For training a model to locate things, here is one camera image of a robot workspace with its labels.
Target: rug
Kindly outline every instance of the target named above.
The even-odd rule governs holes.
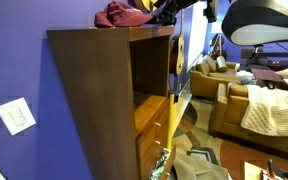
[[[227,139],[208,134],[208,122],[213,104],[201,99],[190,100],[172,140],[177,152],[186,154],[192,147],[212,149],[217,163],[226,168],[234,180],[244,179],[244,162],[265,168],[268,159],[274,166],[288,170],[288,159],[273,156]]]

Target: wooden cabinet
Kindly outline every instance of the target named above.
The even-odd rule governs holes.
[[[48,30],[95,180],[147,179],[166,146],[174,29]]]

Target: armchair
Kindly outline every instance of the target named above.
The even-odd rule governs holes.
[[[236,76],[236,63],[225,62],[223,57],[213,60],[205,55],[190,72],[190,91],[194,96],[214,99],[219,83],[236,82],[241,84],[242,77]]]

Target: red fabric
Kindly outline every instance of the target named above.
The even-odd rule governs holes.
[[[128,4],[112,1],[104,11],[95,14],[96,27],[134,27],[147,23],[152,15],[143,14],[142,11]]]

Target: white blanket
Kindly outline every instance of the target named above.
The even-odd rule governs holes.
[[[288,136],[288,92],[247,85],[249,105],[241,126],[268,136]]]

